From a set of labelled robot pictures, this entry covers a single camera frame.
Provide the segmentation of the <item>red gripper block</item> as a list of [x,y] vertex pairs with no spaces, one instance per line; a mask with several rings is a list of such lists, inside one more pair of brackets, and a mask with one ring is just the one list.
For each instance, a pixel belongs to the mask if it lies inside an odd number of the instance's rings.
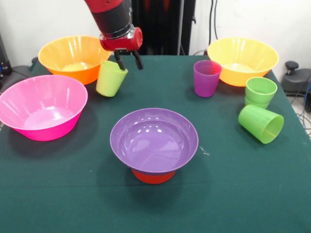
[[132,51],[135,57],[136,64],[139,70],[143,69],[143,63],[138,53],[143,42],[142,31],[139,27],[134,27],[122,37],[119,38],[105,38],[100,36],[100,44],[107,51],[114,51],[114,57],[121,70],[126,70],[125,64],[121,59],[119,50]]

